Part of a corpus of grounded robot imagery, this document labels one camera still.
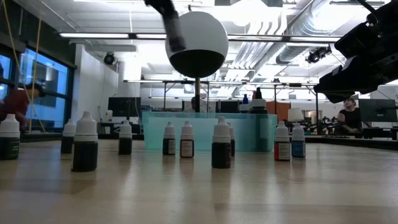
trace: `table surface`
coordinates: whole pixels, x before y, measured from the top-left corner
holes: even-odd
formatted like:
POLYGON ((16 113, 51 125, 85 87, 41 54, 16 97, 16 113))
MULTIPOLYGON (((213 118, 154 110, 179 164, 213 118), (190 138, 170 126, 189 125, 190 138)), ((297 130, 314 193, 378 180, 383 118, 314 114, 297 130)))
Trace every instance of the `table surface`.
POLYGON ((276 162, 242 152, 212 169, 209 152, 162 156, 134 141, 100 141, 98 168, 71 173, 59 142, 22 144, 0 161, 0 223, 396 223, 398 154, 307 144, 307 158, 276 162))

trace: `ceiling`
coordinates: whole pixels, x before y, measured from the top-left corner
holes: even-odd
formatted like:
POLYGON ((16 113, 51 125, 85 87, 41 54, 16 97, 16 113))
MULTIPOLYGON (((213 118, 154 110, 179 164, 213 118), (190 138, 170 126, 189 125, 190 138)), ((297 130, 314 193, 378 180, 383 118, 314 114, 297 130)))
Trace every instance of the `ceiling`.
MULTIPOLYGON (((91 1, 92 2, 76 2, 76 0, 15 0, 15 2, 19 3, 36 16, 42 12, 44 14, 43 20, 60 32, 165 32, 161 16, 153 8, 146 7, 143 1, 134 3, 103 3, 95 2, 99 0, 91 1)), ((187 1, 188 0, 174 0, 176 10, 180 14, 188 12, 187 6, 189 2, 187 1)), ((242 21, 244 21, 245 18, 252 18, 252 15, 256 13, 256 10, 253 8, 242 10, 245 9, 242 6, 245 6, 249 1, 256 2, 260 0, 241 0, 232 6, 215 6, 215 0, 201 0, 200 6, 196 4, 197 2, 191 2, 191 4, 193 11, 205 11, 219 19, 224 25, 227 33, 248 34, 251 31, 251 27, 256 22, 254 21, 255 19, 251 19, 252 21, 250 21, 248 25, 242 26, 242 21)), ((364 21, 368 13, 367 10, 362 9, 361 6, 335 6, 331 5, 330 0, 324 1, 328 1, 329 6, 317 19, 329 18, 329 20, 315 21, 314 23, 317 23, 318 26, 325 26, 326 28, 328 26, 335 26, 334 28, 329 28, 331 31, 328 33, 329 35, 344 35, 356 24, 364 21), (336 16, 336 10, 340 11, 341 16, 336 16), (339 19, 344 17, 342 15, 347 14, 348 16, 345 21, 339 19)), ((298 22, 299 19, 296 20, 294 18, 310 2, 311 0, 284 1, 285 4, 280 14, 282 17, 285 17, 285 21, 281 20, 280 23, 284 23, 285 26, 290 26, 298 22)), ((269 7, 267 10, 267 12, 257 10, 259 11, 257 13, 260 15, 273 14, 276 9, 269 7)), ((305 13, 304 11, 300 17, 308 16, 305 13)), ((280 34, 285 34, 286 32, 289 31, 283 29, 280 31, 280 34)), ((127 47, 131 45, 137 47, 137 51, 141 56, 142 74, 144 76, 153 77, 156 74, 162 74, 163 77, 167 79, 167 75, 173 74, 173 68, 165 53, 164 41, 93 40, 90 42, 90 47, 93 48, 98 55, 104 55, 109 51, 108 49, 110 47, 127 47)), ((229 43, 226 63, 234 65, 239 51, 244 47, 243 45, 244 43, 242 42, 229 43)), ((334 55, 328 55, 320 62, 309 65, 304 59, 308 55, 308 51, 314 47, 307 46, 304 51, 302 50, 298 55, 295 55, 294 59, 291 60, 289 64, 283 66, 275 65, 275 58, 272 58, 272 49, 275 48, 276 45, 277 44, 274 44, 269 47, 269 50, 264 51, 263 55, 261 55, 262 58, 259 58, 262 60, 256 62, 256 66, 253 67, 256 71, 254 72, 254 76, 253 73, 246 72, 246 74, 239 76, 240 79, 244 78, 246 75, 246 78, 250 78, 255 82, 269 81, 272 78, 280 78, 282 82, 307 82, 309 80, 311 82, 317 82, 319 77, 330 72, 344 60, 344 57, 342 57, 338 51, 334 50, 334 55)), ((120 58, 123 58, 126 54, 129 54, 129 52, 116 52, 116 56, 120 58)), ((221 72, 221 76, 215 77, 219 79, 229 79, 228 76, 227 72, 221 72)))

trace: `black shirt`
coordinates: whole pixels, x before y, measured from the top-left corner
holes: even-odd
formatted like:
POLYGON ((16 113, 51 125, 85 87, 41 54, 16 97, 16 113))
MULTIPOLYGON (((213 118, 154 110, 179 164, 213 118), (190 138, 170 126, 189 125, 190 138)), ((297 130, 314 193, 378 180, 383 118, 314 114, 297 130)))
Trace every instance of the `black shirt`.
POLYGON ((341 110, 339 113, 345 117, 344 124, 350 128, 362 129, 361 112, 359 108, 355 108, 353 111, 341 110))

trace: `white lampshade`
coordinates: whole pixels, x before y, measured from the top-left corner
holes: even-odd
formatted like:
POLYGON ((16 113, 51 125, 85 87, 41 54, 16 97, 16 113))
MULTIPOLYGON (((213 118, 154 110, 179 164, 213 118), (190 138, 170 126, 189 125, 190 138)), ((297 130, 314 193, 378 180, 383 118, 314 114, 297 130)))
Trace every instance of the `white lampshade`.
POLYGON ((181 33, 186 49, 171 52, 166 40, 166 53, 173 68, 190 78, 214 74, 228 53, 228 37, 220 21, 206 12, 188 12, 180 16, 181 33))
POLYGON ((302 121, 304 120, 303 113, 300 108, 291 108, 287 112, 287 116, 290 122, 302 121))

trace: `bottle label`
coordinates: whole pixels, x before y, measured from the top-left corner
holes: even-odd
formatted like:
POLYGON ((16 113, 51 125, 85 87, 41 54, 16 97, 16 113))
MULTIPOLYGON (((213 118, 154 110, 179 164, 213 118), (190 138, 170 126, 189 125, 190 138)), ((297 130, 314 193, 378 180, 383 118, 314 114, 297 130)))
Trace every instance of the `bottle label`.
POLYGON ((305 142, 292 141, 292 156, 305 157, 305 142))
POLYGON ((72 145, 72 157, 70 160, 70 168, 73 169, 73 158, 75 157, 75 144, 72 145))
POLYGON ((169 154, 175 154, 175 140, 169 140, 169 154))
POLYGON ((290 160, 290 143, 276 142, 274 148, 275 159, 290 160))
POLYGON ((181 142, 181 155, 183 157, 190 157, 192 156, 192 144, 193 141, 182 141, 181 142))

